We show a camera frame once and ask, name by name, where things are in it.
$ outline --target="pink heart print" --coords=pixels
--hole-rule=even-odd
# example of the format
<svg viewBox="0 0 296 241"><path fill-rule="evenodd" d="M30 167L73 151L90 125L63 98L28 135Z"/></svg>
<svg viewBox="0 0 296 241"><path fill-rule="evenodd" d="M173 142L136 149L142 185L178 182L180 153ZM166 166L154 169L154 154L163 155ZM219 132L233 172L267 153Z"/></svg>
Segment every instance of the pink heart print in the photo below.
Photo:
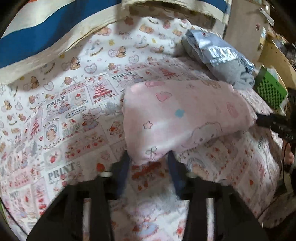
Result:
<svg viewBox="0 0 296 241"><path fill-rule="evenodd" d="M163 86L165 83L163 81L146 81L145 85L147 87Z"/></svg>
<svg viewBox="0 0 296 241"><path fill-rule="evenodd" d="M160 93L156 93L155 95L160 102L163 102L172 96L172 94L167 91L161 91Z"/></svg>

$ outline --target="pillow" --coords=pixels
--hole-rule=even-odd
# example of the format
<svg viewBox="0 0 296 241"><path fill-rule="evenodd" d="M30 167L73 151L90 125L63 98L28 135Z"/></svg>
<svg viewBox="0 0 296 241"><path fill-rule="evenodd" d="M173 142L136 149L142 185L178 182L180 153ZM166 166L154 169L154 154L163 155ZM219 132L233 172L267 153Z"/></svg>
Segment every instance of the pillow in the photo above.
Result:
<svg viewBox="0 0 296 241"><path fill-rule="evenodd" d="M137 164L247 130L252 108L221 81L147 81L126 89L123 128Z"/></svg>

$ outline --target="blue stripe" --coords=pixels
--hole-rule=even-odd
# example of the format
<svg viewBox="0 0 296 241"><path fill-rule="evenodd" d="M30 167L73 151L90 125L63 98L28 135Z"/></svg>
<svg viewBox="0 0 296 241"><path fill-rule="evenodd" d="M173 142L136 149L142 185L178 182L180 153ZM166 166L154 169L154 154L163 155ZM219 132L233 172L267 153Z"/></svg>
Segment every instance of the blue stripe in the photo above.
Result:
<svg viewBox="0 0 296 241"><path fill-rule="evenodd" d="M119 3L121 0L76 0L57 10L43 23L8 34L0 39L0 68L40 53L83 19Z"/></svg>
<svg viewBox="0 0 296 241"><path fill-rule="evenodd" d="M201 2L206 2L211 4L221 10L223 13L226 13L227 9L230 8L229 3L225 2L224 0L198 0Z"/></svg>

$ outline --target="hand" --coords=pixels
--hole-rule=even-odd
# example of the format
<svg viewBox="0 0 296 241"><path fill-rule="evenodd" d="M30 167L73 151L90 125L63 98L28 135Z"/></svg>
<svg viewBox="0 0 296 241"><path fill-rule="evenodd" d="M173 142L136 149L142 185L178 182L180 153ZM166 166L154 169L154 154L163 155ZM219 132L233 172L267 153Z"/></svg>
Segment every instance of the hand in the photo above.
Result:
<svg viewBox="0 0 296 241"><path fill-rule="evenodd" d="M286 141L284 141L283 143L283 150L281 152L281 156L282 158L284 158L284 149L285 149L285 145L286 145ZM294 155L291 152L291 145L290 143L287 145L286 147L286 153L285 153L285 164L291 165L294 163Z"/></svg>

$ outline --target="blue and white striped fabric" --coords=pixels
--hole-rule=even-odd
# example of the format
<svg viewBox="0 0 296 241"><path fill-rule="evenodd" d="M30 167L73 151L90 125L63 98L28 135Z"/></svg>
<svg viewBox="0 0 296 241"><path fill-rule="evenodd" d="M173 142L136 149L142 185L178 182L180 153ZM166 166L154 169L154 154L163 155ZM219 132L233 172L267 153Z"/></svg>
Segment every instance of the blue and white striped fabric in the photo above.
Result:
<svg viewBox="0 0 296 241"><path fill-rule="evenodd" d="M93 31L149 0L30 0L0 39L0 83L11 83L52 61ZM232 0L164 0L227 24Z"/></svg>

